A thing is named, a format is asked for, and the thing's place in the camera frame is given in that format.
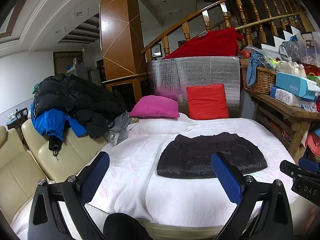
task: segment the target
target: red blanket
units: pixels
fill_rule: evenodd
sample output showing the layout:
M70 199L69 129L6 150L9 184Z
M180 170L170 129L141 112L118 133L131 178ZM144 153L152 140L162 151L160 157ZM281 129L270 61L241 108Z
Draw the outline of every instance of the red blanket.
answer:
M228 28L219 31L210 31L202 37L195 37L176 49L166 58L178 57L205 57L205 56L236 56L240 48L237 38L243 37L235 31L235 28Z

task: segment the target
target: wicker basket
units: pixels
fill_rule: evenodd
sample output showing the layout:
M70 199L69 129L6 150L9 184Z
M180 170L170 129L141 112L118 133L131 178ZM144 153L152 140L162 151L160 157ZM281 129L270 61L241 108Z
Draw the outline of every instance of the wicker basket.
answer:
M248 66L241 66L243 87L246 90L260 94L270 94L270 84L276 83L276 71L266 69L264 67L257 67L256 81L253 85L247 85L247 68Z

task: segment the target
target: blue jacket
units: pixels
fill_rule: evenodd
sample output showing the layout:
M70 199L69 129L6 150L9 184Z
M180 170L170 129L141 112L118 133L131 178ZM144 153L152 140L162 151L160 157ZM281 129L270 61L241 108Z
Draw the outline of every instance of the blue jacket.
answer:
M35 119L31 115L31 120L38 133L41 135L54 135L61 141L63 141L63 130L66 121L69 122L76 136L80 137L87 133L87 130L76 119L55 108L45 111Z

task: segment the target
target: cream leather sofa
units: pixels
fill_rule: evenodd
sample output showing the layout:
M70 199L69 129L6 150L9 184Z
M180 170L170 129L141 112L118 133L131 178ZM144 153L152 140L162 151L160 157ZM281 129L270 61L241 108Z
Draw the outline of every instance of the cream leather sofa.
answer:
M40 179L46 179L15 129L0 126L0 210L10 224L31 198Z
M63 134L63 143L57 159L49 150L48 139L36 131L31 119L22 125L22 132L37 163L47 177L55 182L65 181L70 175L78 174L107 143L104 137L78 138L69 128Z

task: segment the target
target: white ceiling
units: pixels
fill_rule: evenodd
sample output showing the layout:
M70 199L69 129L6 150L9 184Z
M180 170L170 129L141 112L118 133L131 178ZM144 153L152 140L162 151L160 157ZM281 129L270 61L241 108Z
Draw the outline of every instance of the white ceiling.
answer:
M0 57L21 51L79 49L58 42L99 12L100 0L27 0L11 37L0 39ZM139 0L142 31L174 24L196 10L196 0ZM74 12L86 10L82 17Z

